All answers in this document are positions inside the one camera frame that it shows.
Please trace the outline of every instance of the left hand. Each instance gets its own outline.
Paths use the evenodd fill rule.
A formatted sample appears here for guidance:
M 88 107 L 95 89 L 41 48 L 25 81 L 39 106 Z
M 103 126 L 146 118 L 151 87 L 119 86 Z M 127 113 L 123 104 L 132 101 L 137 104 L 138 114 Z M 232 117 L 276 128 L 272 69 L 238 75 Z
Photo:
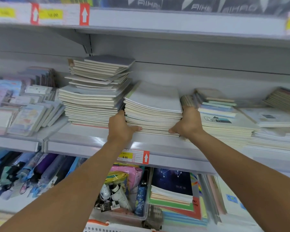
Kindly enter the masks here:
M 119 141 L 128 144 L 134 132 L 141 131 L 142 127 L 128 126 L 125 118 L 125 112 L 120 110 L 115 116 L 110 117 L 108 122 L 107 140 Z

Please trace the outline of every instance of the white arrow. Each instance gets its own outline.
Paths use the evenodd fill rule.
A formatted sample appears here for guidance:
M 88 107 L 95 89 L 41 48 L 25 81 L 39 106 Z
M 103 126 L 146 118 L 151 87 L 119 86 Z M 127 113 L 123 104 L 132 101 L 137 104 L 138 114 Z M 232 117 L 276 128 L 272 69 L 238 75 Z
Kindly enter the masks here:
M 87 15 L 88 15 L 87 10 L 86 10 L 86 8 L 84 8 L 83 13 L 82 13 L 83 23 L 87 22 Z
M 38 10 L 36 8 L 34 8 L 34 11 L 33 11 L 33 21 L 36 22 L 38 21 Z

